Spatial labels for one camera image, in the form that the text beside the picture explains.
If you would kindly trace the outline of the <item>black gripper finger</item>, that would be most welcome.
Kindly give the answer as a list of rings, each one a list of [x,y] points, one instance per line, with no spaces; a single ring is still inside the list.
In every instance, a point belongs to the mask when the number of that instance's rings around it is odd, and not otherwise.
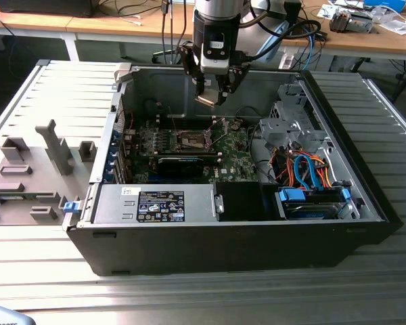
[[[219,88],[216,105],[222,105],[229,94],[235,93],[249,70],[250,65],[244,64],[241,66],[233,66],[232,70],[228,71],[227,74],[216,75]]]
[[[186,41],[178,47],[178,53],[186,75],[190,76],[195,82],[195,96],[202,95],[205,78],[200,68],[201,48],[191,41]]]

